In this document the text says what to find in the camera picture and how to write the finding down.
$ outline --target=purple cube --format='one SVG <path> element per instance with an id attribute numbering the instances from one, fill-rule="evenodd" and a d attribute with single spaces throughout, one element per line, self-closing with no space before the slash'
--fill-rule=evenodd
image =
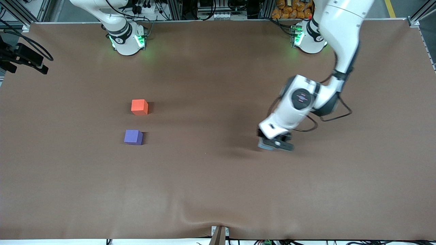
<path id="1" fill-rule="evenodd" d="M 139 130 L 128 129 L 126 136 L 124 136 L 124 143 L 128 145 L 140 146 L 142 145 L 143 134 Z"/>

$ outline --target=table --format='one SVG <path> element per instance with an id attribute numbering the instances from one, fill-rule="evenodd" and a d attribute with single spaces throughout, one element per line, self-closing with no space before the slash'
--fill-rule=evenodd
<path id="1" fill-rule="evenodd" d="M 364 22 L 354 113 L 295 132 L 291 153 L 259 149 L 257 124 L 288 77 L 329 75 L 328 46 L 291 49 L 268 21 L 158 23 L 130 57 L 97 24 L 28 35 L 54 62 L 0 89 L 1 239 L 436 238 L 436 75 L 405 20 Z"/>

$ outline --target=robotic arm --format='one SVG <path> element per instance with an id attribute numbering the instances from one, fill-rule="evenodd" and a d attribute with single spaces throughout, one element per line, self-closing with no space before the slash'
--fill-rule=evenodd
<path id="1" fill-rule="evenodd" d="M 336 67 L 332 71 L 328 85 L 301 75 L 288 80 L 280 92 L 280 103 L 277 108 L 259 124 L 260 148 L 293 150 L 293 145 L 287 142 L 290 140 L 289 131 L 296 128 L 310 112 L 317 116 L 332 113 L 336 109 L 344 83 L 353 70 L 359 50 L 360 27 L 374 0 L 329 0 L 326 4 L 325 0 L 314 2 L 317 7 L 314 18 L 303 28 L 309 31 L 300 45 L 313 47 L 312 44 L 316 40 L 323 43 L 327 41 L 337 55 Z M 318 24 L 315 17 L 319 16 L 320 12 L 322 14 Z"/>
<path id="2" fill-rule="evenodd" d="M 133 55 L 145 48 L 146 35 L 144 27 L 127 21 L 121 14 L 107 14 L 101 9 L 120 8 L 127 5 L 128 0 L 70 0 L 75 6 L 88 11 L 101 21 L 112 46 L 122 55 Z"/>

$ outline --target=orange cube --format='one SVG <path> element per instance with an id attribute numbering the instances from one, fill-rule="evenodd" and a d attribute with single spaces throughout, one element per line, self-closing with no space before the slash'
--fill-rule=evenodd
<path id="1" fill-rule="evenodd" d="M 134 99 L 132 100 L 132 112 L 135 115 L 147 115 L 148 114 L 148 103 L 144 99 Z"/>

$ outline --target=foam block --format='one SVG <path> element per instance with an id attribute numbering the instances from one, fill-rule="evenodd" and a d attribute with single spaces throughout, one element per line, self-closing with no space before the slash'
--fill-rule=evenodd
<path id="1" fill-rule="evenodd" d="M 124 143 L 128 145 L 140 146 L 142 145 L 143 134 L 139 130 L 128 129 L 124 136 Z"/>
<path id="2" fill-rule="evenodd" d="M 134 99 L 132 100 L 132 112 L 135 115 L 147 115 L 148 114 L 148 103 L 144 99 Z"/>

